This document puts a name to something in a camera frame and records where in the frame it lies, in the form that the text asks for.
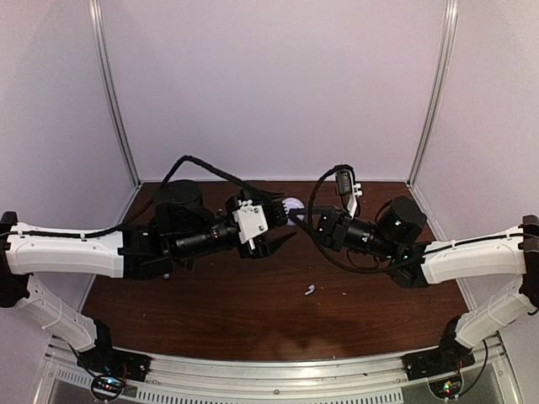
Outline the purple round charging case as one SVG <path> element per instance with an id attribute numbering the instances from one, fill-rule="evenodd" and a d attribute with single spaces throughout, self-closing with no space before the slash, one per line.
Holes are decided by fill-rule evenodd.
<path id="1" fill-rule="evenodd" d="M 304 204 L 301 200 L 295 197 L 287 197 L 282 200 L 282 204 L 285 207 L 286 214 L 289 214 L 292 210 L 303 210 Z"/>

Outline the white purple earbud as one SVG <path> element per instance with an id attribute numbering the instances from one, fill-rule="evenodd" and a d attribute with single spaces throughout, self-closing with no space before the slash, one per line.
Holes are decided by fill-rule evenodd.
<path id="1" fill-rule="evenodd" d="M 311 294 L 313 294 L 316 290 L 316 286 L 314 284 L 311 284 L 307 287 L 307 290 L 304 292 L 304 295 L 305 296 L 309 296 Z"/>

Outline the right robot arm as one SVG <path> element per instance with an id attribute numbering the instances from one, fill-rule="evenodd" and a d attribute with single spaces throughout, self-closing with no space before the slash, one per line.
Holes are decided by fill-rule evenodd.
<path id="1" fill-rule="evenodd" d="M 477 308 L 450 320 L 431 362 L 451 370 L 482 340 L 524 314 L 538 311 L 538 218 L 483 237 L 419 242 L 426 216 L 416 202 L 399 196 L 386 202 L 373 221 L 333 206 L 291 209 L 290 220 L 326 253 L 342 248 L 387 262 L 386 273 L 403 288 L 423 288 L 448 280 L 492 274 L 513 279 Z"/>

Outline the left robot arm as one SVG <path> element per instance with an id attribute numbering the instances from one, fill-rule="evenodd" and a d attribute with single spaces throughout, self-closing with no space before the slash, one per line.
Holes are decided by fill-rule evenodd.
<path id="1" fill-rule="evenodd" d="M 283 194 L 243 185 L 222 213 L 204 206 L 197 182 L 177 180 L 157 189 L 148 224 L 126 223 L 108 230 L 39 228 L 13 211 L 1 218 L 1 306 L 29 311 L 42 328 L 69 343 L 104 374 L 121 365 L 110 331 L 77 314 L 38 280 L 42 272 L 96 274 L 112 279 L 149 280 L 188 268 L 197 258 L 237 250 L 241 258 L 274 254 L 288 236 L 265 233 L 287 224 Z"/>

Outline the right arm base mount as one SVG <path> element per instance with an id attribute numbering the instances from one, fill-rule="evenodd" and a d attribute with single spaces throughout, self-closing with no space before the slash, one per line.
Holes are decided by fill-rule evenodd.
<path id="1" fill-rule="evenodd" d="M 458 352 L 454 348 L 440 347 L 405 354 L 402 361 L 409 381 L 455 373 L 476 363 L 470 350 Z"/>

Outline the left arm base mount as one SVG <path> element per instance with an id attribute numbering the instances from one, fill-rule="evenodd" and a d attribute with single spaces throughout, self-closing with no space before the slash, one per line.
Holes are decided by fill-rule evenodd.
<path id="1" fill-rule="evenodd" d="M 116 348 L 94 347 L 77 352 L 78 364 L 94 375 L 110 375 L 121 380 L 144 382 L 151 358 Z"/>

